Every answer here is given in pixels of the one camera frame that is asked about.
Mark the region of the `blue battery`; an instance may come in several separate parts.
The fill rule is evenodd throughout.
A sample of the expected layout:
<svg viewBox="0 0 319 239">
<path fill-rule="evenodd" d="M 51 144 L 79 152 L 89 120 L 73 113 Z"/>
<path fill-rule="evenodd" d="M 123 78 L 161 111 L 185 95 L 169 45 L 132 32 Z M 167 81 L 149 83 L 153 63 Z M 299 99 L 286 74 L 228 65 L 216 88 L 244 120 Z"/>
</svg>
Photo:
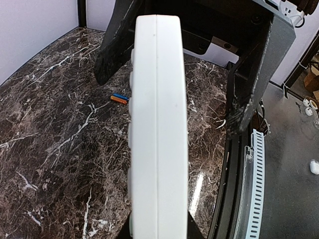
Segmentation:
<svg viewBox="0 0 319 239">
<path fill-rule="evenodd" d="M 128 97 L 123 96 L 123 95 L 120 95 L 120 94 L 113 93 L 113 96 L 114 96 L 114 97 L 117 97 L 117 98 L 120 98 L 120 99 L 122 99 L 122 100 L 125 100 L 125 101 L 128 101 L 128 100 L 129 100 Z"/>
</svg>

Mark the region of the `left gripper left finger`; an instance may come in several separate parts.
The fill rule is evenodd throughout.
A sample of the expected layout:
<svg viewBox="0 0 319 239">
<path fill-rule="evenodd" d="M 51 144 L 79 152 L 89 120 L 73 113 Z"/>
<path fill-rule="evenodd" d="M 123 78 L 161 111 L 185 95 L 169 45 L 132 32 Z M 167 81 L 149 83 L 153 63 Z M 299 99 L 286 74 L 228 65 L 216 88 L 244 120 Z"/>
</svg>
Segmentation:
<svg viewBox="0 0 319 239">
<path fill-rule="evenodd" d="M 125 223 L 120 229 L 120 232 L 116 236 L 116 239 L 132 239 L 131 229 L 130 229 L 130 216 L 127 217 Z"/>
</svg>

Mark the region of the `white remote control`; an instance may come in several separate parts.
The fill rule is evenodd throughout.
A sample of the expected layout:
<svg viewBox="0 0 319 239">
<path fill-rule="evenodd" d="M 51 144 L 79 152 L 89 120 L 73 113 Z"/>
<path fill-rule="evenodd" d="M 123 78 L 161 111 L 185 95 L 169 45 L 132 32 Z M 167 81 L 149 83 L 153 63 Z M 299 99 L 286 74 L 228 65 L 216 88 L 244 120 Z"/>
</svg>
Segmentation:
<svg viewBox="0 0 319 239">
<path fill-rule="evenodd" d="M 184 239 L 188 215 L 188 142 L 180 20 L 136 20 L 129 100 L 129 187 L 135 239 Z"/>
</svg>

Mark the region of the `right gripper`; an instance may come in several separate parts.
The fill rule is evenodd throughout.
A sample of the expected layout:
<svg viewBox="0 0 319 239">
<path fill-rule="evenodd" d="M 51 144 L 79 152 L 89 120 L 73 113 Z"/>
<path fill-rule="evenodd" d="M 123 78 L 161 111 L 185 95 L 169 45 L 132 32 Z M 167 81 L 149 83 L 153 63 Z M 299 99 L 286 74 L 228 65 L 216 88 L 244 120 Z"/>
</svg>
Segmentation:
<svg viewBox="0 0 319 239">
<path fill-rule="evenodd" d="M 147 0 L 158 45 L 204 55 L 210 44 L 239 57 L 227 78 L 226 129 L 244 132 L 266 87 L 292 46 L 294 27 L 252 0 Z"/>
</svg>

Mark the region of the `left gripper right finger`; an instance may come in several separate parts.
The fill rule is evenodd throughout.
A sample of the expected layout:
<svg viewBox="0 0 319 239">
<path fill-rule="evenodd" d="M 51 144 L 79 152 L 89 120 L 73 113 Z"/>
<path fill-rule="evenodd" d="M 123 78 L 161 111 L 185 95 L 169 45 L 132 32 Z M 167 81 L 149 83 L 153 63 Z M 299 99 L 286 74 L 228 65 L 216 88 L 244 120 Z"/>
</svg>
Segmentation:
<svg viewBox="0 0 319 239">
<path fill-rule="evenodd" d="M 187 215 L 187 239 L 205 239 L 190 213 Z"/>
</svg>

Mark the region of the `orange battery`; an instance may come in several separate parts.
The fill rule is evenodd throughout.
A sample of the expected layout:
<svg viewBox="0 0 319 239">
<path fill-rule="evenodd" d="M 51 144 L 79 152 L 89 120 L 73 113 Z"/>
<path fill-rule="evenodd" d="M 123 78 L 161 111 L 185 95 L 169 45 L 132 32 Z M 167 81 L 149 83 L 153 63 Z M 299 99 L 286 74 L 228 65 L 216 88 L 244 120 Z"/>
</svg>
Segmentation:
<svg viewBox="0 0 319 239">
<path fill-rule="evenodd" d="M 118 103 L 121 103 L 121 104 L 124 104 L 124 105 L 127 104 L 127 100 L 118 98 L 118 97 L 116 97 L 116 96 L 110 96 L 110 99 L 111 99 L 112 101 L 115 101 L 115 102 L 118 102 Z"/>
</svg>

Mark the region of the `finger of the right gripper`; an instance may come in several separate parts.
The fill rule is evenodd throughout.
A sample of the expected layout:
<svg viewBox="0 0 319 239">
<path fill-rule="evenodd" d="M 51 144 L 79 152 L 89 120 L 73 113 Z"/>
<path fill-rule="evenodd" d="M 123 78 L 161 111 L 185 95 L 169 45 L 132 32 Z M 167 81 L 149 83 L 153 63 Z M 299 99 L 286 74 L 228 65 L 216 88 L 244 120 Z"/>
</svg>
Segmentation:
<svg viewBox="0 0 319 239">
<path fill-rule="evenodd" d="M 130 59 L 135 23 L 145 11 L 144 0 L 117 0 L 99 48 L 94 75 L 99 85 L 106 82 Z"/>
</svg>

